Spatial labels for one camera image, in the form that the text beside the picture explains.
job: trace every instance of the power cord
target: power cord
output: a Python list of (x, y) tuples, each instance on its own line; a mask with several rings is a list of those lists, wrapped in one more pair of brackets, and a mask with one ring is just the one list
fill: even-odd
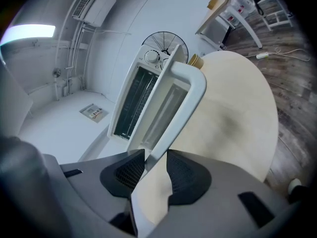
[[(308, 55), (308, 58), (307, 59), (302, 59), (302, 58), (299, 58), (299, 57), (288, 56), (288, 54), (293, 53), (295, 51), (303, 51), (304, 53), (306, 53)], [(269, 55), (277, 55), (277, 56), (283, 56), (283, 57), (288, 57), (288, 58), (294, 58), (294, 59), (298, 59), (300, 61), (310, 61), (311, 60), (311, 56), (306, 50), (295, 49), (295, 50), (292, 50), (290, 52), (281, 53), (281, 48), (279, 48), (279, 47), (275, 48), (275, 53), (274, 52), (259, 53), (259, 54), (252, 55), (252, 56), (246, 56), (246, 58), (257, 57), (257, 59), (259, 60), (259, 59), (262, 59), (262, 58), (267, 58)]]

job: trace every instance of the yellow cup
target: yellow cup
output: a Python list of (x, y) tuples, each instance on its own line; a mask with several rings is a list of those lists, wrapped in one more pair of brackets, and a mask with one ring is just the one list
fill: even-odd
[(187, 64), (201, 69), (204, 65), (204, 60), (202, 60), (197, 54), (194, 54)]

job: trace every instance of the fan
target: fan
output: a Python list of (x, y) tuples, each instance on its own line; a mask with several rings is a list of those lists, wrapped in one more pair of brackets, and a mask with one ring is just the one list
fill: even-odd
[(146, 38), (142, 45), (143, 44), (146, 44), (153, 49), (160, 50), (169, 56), (176, 48), (176, 45), (180, 45), (183, 48), (185, 55), (184, 63), (188, 62), (188, 48), (185, 42), (176, 34), (170, 32), (157, 32)]

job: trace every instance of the wooden desk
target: wooden desk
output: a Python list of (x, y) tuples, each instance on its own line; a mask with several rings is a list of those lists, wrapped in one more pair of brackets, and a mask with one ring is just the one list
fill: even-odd
[[(206, 93), (171, 149), (235, 164), (264, 181), (278, 137), (277, 110), (259, 69), (245, 57), (218, 51), (203, 57)], [(139, 182), (143, 214), (155, 225), (172, 193), (166, 154)]]

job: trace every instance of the white shoe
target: white shoe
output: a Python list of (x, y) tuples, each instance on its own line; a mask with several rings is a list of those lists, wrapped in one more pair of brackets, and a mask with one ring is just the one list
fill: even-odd
[(296, 186), (301, 186), (301, 185), (302, 183), (299, 179), (296, 178), (294, 180), (291, 180), (291, 182), (288, 185), (288, 194), (290, 195)]

